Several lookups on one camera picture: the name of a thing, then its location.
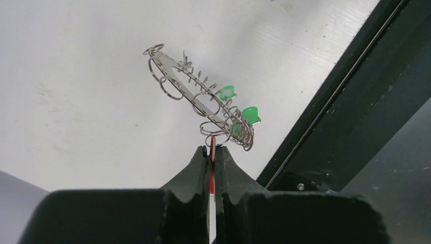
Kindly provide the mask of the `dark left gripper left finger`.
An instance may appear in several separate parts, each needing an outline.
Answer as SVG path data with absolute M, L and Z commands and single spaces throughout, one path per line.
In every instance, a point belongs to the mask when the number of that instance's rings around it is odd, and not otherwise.
M 59 190 L 34 210 L 20 243 L 209 243 L 209 159 L 199 146 L 158 189 Z

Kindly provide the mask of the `red key tag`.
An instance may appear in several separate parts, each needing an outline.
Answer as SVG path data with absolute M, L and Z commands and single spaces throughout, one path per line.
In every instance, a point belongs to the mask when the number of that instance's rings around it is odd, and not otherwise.
M 215 201 L 215 176 L 214 176 L 214 162 L 216 154 L 216 137 L 211 136 L 210 138 L 210 176 L 209 176 L 209 243 L 213 243 L 217 233 L 217 222 L 216 222 L 216 201 Z

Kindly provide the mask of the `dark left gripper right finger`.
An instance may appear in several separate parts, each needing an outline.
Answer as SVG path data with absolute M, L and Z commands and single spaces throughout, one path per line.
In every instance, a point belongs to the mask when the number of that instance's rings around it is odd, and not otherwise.
M 383 218 L 364 198 L 275 191 L 259 185 L 225 146 L 214 152 L 215 243 L 390 243 Z

